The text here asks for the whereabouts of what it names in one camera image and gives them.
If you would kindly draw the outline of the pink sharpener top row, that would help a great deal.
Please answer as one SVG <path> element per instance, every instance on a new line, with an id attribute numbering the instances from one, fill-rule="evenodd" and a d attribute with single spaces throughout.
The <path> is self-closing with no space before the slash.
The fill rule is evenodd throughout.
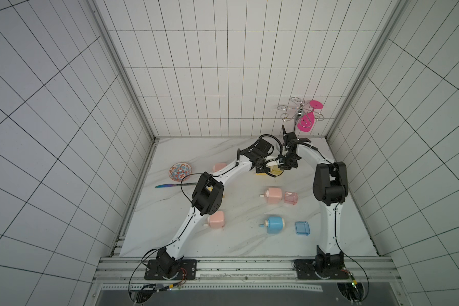
<path id="1" fill-rule="evenodd" d="M 216 163 L 214 166 L 213 166 L 213 173 L 215 172 L 219 172 L 221 171 L 222 169 L 226 168 L 228 166 L 227 163 Z"/>

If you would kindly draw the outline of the pink sharpener row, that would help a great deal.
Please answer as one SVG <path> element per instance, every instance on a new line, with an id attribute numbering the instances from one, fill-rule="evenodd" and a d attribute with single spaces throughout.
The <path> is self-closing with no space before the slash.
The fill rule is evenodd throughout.
<path id="1" fill-rule="evenodd" d="M 225 215 L 223 211 L 218 210 L 217 212 L 209 215 L 204 226 L 213 230 L 224 228 L 226 224 Z"/>
<path id="2" fill-rule="evenodd" d="M 215 172 L 219 172 L 221 171 L 222 169 L 226 168 L 228 166 L 227 163 L 216 163 L 214 166 L 213 166 L 213 173 Z"/>

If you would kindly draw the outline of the pink sharpener bottom row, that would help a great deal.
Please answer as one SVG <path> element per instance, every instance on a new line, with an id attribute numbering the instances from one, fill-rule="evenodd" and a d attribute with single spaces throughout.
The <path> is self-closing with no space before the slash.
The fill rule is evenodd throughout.
<path id="1" fill-rule="evenodd" d="M 218 210 L 217 212 L 209 215 L 204 226 L 213 230 L 224 228 L 226 224 L 225 215 L 223 211 Z"/>

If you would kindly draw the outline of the yellow tray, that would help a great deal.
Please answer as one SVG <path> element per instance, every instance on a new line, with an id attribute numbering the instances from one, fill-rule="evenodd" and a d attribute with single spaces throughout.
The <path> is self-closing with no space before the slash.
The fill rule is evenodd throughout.
<path id="1" fill-rule="evenodd" d="M 277 165 L 271 166 L 270 167 L 270 173 L 276 177 L 280 176 L 283 174 L 283 170 L 280 169 Z"/>

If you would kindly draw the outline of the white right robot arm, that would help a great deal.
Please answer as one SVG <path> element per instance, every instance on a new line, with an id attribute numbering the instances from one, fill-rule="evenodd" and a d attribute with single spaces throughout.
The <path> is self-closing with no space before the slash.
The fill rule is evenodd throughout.
<path id="1" fill-rule="evenodd" d="M 344 268 L 344 252 L 339 245 L 340 218 L 349 194 L 347 167 L 326 157 L 308 138 L 298 138 L 294 132 L 283 130 L 285 155 L 279 168 L 290 170 L 305 161 L 314 169 L 312 192 L 320 203 L 320 240 L 312 264 L 318 278 L 328 279 Z"/>

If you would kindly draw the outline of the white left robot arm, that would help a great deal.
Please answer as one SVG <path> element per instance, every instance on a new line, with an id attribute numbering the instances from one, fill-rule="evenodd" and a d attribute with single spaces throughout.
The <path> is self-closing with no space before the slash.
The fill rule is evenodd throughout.
<path id="1" fill-rule="evenodd" d="M 167 279 L 174 278 L 181 269 L 184 257 L 184 245 L 191 238 L 193 230 L 205 215 L 215 214 L 223 201 L 224 188 L 237 176 L 253 169 L 264 171 L 268 176 L 268 163 L 279 162 L 283 157 L 284 147 L 275 136 L 264 134 L 246 147 L 238 149 L 236 159 L 218 172 L 203 172 L 199 176 L 191 196 L 187 197 L 191 206 L 186 219 L 172 240 L 156 250 L 154 265 L 158 274 Z"/>

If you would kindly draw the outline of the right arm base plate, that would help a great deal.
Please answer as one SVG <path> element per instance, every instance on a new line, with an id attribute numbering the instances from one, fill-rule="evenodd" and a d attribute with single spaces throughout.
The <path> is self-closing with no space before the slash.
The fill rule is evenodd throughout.
<path id="1" fill-rule="evenodd" d="M 315 259 L 295 260 L 293 268 L 299 280 L 345 281 L 349 274 L 344 271 L 342 261 L 331 264 L 316 263 Z"/>

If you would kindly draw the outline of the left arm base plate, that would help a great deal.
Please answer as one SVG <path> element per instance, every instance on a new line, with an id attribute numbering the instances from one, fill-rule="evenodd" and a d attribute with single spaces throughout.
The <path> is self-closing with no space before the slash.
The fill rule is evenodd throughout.
<path id="1" fill-rule="evenodd" d="M 149 281 L 180 281 L 195 280 L 197 272 L 196 260 L 170 260 L 163 263 L 161 260 L 149 260 L 145 269 L 144 279 Z"/>

